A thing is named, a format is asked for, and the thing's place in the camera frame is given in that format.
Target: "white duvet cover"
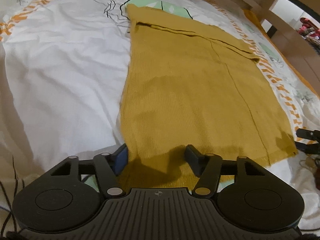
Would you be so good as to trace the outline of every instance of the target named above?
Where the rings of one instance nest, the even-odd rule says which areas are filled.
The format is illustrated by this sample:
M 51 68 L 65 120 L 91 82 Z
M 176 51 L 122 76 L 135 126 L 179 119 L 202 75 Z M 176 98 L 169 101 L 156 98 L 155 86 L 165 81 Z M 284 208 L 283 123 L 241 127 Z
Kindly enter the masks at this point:
M 67 156 L 88 159 L 113 152 L 123 143 L 119 106 L 130 60 L 128 2 L 162 6 L 170 13 L 216 25 L 238 39 L 245 34 L 274 70 L 272 77 L 261 73 L 286 112 L 292 133 L 296 127 L 320 130 L 319 98 L 239 7 L 218 1 L 223 2 L 220 7 L 202 0 L 25 0 L 24 6 L 0 11 L 2 233 L 15 229 L 12 199 L 34 178 Z M 272 82 L 274 77 L 282 80 L 290 103 L 281 96 L 279 83 Z M 314 167 L 305 159 L 299 153 L 268 169 L 304 198 L 300 228 L 318 228 L 320 193 Z

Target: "ribbed grip surface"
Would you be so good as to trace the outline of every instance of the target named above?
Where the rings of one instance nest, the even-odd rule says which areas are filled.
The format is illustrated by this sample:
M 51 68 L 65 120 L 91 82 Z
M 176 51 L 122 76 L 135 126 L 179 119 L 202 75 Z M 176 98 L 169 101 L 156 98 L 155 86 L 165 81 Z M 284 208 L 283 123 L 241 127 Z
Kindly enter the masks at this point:
M 106 201 L 99 214 L 78 229 L 60 234 L 25 229 L 21 234 L 29 240 L 291 240 L 298 237 L 294 229 L 257 234 L 237 228 L 219 215 L 210 200 L 194 198 L 185 188 L 132 189 L 123 198 Z

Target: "black clamp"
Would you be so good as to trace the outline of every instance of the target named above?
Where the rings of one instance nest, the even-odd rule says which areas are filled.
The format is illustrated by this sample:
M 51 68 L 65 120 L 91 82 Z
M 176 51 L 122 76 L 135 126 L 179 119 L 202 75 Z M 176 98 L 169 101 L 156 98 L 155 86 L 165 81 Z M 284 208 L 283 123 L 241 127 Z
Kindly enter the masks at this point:
M 83 224 L 103 201 L 125 195 L 116 176 L 127 163 L 126 144 L 113 154 L 102 153 L 93 160 L 69 156 L 17 194 L 13 202 L 14 215 L 20 218 L 22 228 L 47 232 Z M 81 182 L 82 174 L 96 176 L 99 193 Z
M 223 160 L 215 154 L 202 155 L 188 145 L 185 160 L 200 177 L 192 195 L 214 200 L 232 223 L 266 232 L 298 224 L 304 210 L 300 194 L 250 158 Z M 217 193 L 221 175 L 234 175 L 235 182 Z
M 317 141 L 318 143 L 314 144 L 305 144 L 300 142 L 295 142 L 296 148 L 306 154 L 315 154 L 320 155 L 320 131 L 314 130 L 305 130 L 298 129 L 296 135 L 299 138 L 308 139 L 311 141 Z

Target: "orange zigzag pattern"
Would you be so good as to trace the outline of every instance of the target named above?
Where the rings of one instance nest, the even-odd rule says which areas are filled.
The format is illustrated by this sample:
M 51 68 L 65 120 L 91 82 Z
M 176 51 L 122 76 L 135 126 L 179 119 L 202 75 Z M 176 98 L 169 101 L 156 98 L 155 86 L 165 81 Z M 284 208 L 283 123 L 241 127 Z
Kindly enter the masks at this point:
M 38 9 L 39 6 L 46 5 L 52 0 L 37 0 L 23 8 L 22 12 L 16 14 L 10 18 L 7 23 L 0 22 L 0 41 L 3 39 L 2 34 L 10 35 L 10 29 L 14 27 L 16 23 L 28 18 L 28 15 Z
M 280 84 L 279 81 L 282 81 L 281 78 L 275 77 L 273 75 L 270 74 L 274 74 L 275 71 L 273 70 L 271 64 L 268 62 L 268 60 L 264 57 L 262 51 L 259 50 L 259 48 L 257 47 L 257 44 L 255 43 L 255 41 L 248 39 L 248 35 L 246 35 L 245 33 L 242 32 L 242 29 L 237 25 L 236 22 L 234 22 L 226 13 L 226 11 L 222 8 L 220 8 L 218 5 L 216 5 L 214 2 L 212 2 L 212 0 L 205 0 L 207 3 L 210 3 L 213 7 L 215 7 L 219 12 L 221 12 L 224 16 L 226 16 L 229 21 L 232 23 L 233 27 L 237 30 L 237 32 L 240 34 L 240 36 L 242 37 L 242 39 L 244 40 L 245 43 L 247 43 L 249 45 L 249 48 L 253 50 L 254 54 L 256 54 L 257 56 L 260 57 L 260 61 L 258 63 L 258 65 L 260 66 L 260 70 L 265 73 L 269 73 L 266 75 L 266 77 L 268 78 L 268 80 L 273 83 L 273 84 L 277 84 L 276 88 L 279 91 L 283 91 L 287 94 L 290 94 L 290 92 L 288 90 L 286 90 L 284 88 L 283 84 Z M 290 113 L 295 117 L 294 119 L 292 119 L 293 124 L 295 124 L 296 126 L 294 127 L 295 131 L 298 128 L 303 128 L 306 129 L 305 126 L 302 126 L 302 118 L 300 117 L 300 115 L 298 113 L 296 113 L 295 111 L 297 110 L 296 106 L 292 103 L 290 103 L 290 101 L 292 101 L 292 98 L 290 98 L 289 96 L 285 96 L 283 94 L 280 93 L 281 98 L 284 98 L 286 101 L 284 102 L 288 107 L 291 107 L 292 110 L 290 110 Z

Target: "metal pivot screw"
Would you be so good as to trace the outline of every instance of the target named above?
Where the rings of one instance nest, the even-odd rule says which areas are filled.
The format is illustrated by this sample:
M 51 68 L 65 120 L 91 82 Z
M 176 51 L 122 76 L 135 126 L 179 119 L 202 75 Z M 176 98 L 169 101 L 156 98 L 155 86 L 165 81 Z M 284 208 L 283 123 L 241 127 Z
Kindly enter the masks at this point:
M 123 190 L 120 189 L 119 187 L 112 187 L 107 190 L 107 193 L 111 196 L 118 196 L 118 195 L 122 194 L 122 192 L 123 192 Z
M 211 190 L 209 190 L 208 188 L 206 187 L 199 187 L 195 190 L 195 192 L 198 194 L 198 195 L 201 195 L 201 196 L 206 196 L 206 195 L 209 195 Z

